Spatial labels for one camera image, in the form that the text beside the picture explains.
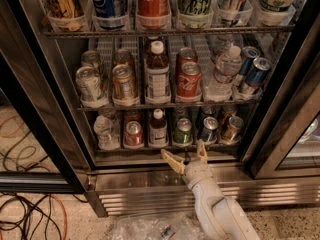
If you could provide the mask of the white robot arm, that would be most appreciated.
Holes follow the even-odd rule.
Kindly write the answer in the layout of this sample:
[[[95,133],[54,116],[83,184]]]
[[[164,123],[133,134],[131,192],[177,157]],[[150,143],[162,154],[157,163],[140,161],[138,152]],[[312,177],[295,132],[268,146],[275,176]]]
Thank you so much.
[[[196,157],[187,165],[184,159],[162,149],[162,158],[180,174],[195,197],[195,212],[205,235],[211,240],[260,240],[240,204],[226,197],[218,186],[207,163],[207,152],[198,141]]]

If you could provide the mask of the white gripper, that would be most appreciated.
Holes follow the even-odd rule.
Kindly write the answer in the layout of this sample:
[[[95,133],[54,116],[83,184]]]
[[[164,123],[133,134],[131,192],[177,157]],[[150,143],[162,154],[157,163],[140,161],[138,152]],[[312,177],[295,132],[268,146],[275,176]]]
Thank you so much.
[[[214,183],[212,170],[206,162],[208,155],[202,139],[197,143],[198,160],[190,162],[186,167],[182,158],[165,149],[161,150],[161,156],[176,173],[183,175],[183,180],[190,190],[196,186],[209,188]]]

